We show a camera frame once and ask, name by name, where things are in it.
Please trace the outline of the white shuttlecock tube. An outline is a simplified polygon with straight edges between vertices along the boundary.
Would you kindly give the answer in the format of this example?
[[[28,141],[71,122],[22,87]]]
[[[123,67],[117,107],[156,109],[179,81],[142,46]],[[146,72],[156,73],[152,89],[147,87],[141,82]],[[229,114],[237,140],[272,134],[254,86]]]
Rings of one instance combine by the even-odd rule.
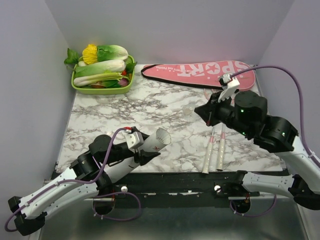
[[[148,136],[143,145],[141,145],[138,150],[145,150],[147,152],[160,152],[163,148],[171,143],[170,134],[163,128],[159,127],[152,135]],[[108,166],[104,169],[111,182],[114,184],[118,180],[122,179],[124,176],[129,174],[131,171],[136,169],[136,167],[127,167],[124,165],[125,159],[120,163]]]

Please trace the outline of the white shuttlecock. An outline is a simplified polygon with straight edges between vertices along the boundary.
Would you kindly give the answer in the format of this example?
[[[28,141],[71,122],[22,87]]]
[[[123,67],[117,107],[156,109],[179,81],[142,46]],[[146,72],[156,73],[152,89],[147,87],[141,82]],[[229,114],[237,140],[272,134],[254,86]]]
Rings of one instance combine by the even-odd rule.
[[[188,106],[186,106],[186,107],[184,107],[184,108],[182,109],[182,113],[183,113],[183,116],[184,116],[184,117],[190,118],[190,117],[192,117],[193,114],[194,114],[194,108],[193,108],[193,107],[188,107]]]

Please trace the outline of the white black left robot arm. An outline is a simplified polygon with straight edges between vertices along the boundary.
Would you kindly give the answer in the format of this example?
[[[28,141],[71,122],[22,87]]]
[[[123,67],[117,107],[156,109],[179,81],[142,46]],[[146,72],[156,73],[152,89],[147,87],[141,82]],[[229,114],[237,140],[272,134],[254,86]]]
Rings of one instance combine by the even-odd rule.
[[[125,141],[115,144],[116,134],[99,135],[88,150],[67,169],[37,191],[8,200],[14,232],[28,236],[41,229],[46,219],[70,204],[91,197],[107,197],[111,186],[137,167],[149,163],[171,143],[171,136],[158,128],[147,135],[134,127],[120,128]]]

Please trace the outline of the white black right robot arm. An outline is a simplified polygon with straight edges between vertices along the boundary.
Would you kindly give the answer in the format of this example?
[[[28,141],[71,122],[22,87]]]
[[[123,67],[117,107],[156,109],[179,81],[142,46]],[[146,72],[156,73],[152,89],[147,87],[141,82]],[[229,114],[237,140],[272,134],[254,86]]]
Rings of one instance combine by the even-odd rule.
[[[230,191],[264,192],[294,200],[310,210],[320,208],[320,171],[307,154],[298,130],[285,118],[267,114],[268,101],[253,91],[242,91],[230,99],[218,100],[213,93],[204,105],[194,109],[207,126],[219,123],[252,140],[254,145],[280,157],[293,168],[295,175],[264,175],[238,170]]]

